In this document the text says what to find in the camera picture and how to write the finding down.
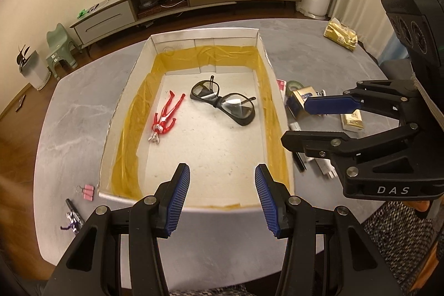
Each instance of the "eyeglasses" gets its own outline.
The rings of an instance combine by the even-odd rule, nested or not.
[[[219,85],[214,82],[214,76],[210,80],[200,81],[192,89],[190,98],[211,104],[219,108],[241,126],[250,124],[255,116],[254,101],[256,97],[247,98],[240,93],[230,93],[224,97],[219,96]]]

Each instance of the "gray marble table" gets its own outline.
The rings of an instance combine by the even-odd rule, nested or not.
[[[301,19],[258,19],[219,23],[206,27],[259,28],[276,76],[297,80],[327,94],[341,94],[356,81],[385,79],[370,57],[361,49],[347,51],[323,37],[324,21]],[[37,151],[34,174],[34,215],[39,249],[43,259],[57,264],[73,239],[60,231],[67,223],[65,199],[71,198],[86,219],[100,204],[111,209],[121,204],[95,197],[84,201],[77,185],[97,184],[102,150],[108,125],[119,95],[144,42],[131,45],[80,68],[63,78],[54,92],[45,117]],[[363,112],[365,135],[397,126],[395,120]],[[339,116],[308,117],[300,122],[303,130],[342,131]],[[380,205],[376,201],[350,200],[343,196],[339,180],[323,176],[316,164],[304,173],[294,168],[297,194],[313,206],[334,209],[347,206],[359,221],[368,218]],[[213,227],[206,237],[204,228]],[[273,238],[263,215],[251,214],[245,225]],[[187,237],[200,236],[200,241]],[[224,250],[218,246],[229,244]],[[122,286],[130,287],[128,240],[122,237]],[[178,229],[169,240],[159,240],[168,287],[202,289],[253,280],[281,269],[285,240],[275,247],[261,249],[253,240],[240,241],[224,225],[223,213],[183,213]],[[317,251],[322,249],[317,242]]]

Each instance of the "white planter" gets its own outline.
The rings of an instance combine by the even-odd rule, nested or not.
[[[47,84],[51,77],[47,64],[36,51],[30,55],[20,73],[38,91]]]

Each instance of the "pink binder clip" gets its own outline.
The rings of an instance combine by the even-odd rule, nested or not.
[[[94,186],[86,184],[85,187],[77,186],[76,191],[82,193],[85,200],[92,201],[94,199]]]

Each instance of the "green tape roll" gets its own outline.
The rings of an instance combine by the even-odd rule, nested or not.
[[[285,94],[289,97],[293,91],[301,90],[304,86],[297,81],[288,81],[285,89]]]

